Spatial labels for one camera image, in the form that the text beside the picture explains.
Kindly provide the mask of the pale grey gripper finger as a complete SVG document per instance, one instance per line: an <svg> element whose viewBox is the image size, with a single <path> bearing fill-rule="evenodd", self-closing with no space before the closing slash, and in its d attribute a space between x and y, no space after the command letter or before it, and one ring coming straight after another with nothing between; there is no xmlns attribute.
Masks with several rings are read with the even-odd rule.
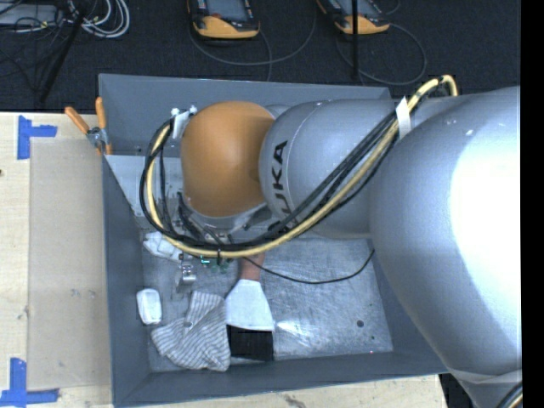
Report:
<svg viewBox="0 0 544 408"><path fill-rule="evenodd" d="M182 263L175 277L175 292L190 292L196 283L196 268L192 263Z"/></svg>

